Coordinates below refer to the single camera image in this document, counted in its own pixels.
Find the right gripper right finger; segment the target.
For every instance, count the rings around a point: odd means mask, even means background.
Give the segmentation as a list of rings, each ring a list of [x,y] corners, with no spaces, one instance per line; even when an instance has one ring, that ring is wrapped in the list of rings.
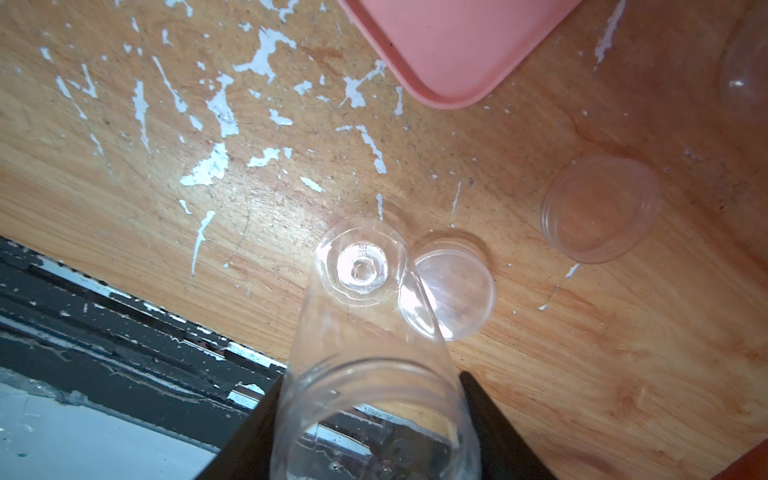
[[[556,480],[475,377],[462,371],[459,379],[479,440],[481,479]]]

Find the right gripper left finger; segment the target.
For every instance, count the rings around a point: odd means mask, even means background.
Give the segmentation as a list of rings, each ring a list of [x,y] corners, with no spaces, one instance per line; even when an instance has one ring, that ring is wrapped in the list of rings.
[[[224,448],[196,480],[267,480],[284,376],[276,380]]]

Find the clear cookie jar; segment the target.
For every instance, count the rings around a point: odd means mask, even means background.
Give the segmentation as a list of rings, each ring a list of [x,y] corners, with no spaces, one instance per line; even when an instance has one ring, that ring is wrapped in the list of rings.
[[[767,123],[767,5],[752,12],[728,48],[719,92],[734,116]]]
[[[317,246],[285,372],[274,479],[477,479],[458,374],[402,236],[353,218]]]

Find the clear jar lid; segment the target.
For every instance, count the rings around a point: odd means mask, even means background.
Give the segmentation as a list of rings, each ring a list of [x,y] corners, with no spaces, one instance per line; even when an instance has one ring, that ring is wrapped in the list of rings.
[[[540,210],[550,246],[586,264],[612,261],[650,231],[662,205],[661,181],[646,164],[597,156],[571,161]]]
[[[429,242],[417,251],[415,267],[446,341],[464,339],[490,319],[496,286],[476,244],[458,237]]]

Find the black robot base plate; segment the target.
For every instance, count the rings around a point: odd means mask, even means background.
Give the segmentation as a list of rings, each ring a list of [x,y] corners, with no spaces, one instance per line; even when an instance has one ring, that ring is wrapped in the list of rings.
[[[12,240],[1,242],[1,376],[216,450],[284,365]]]

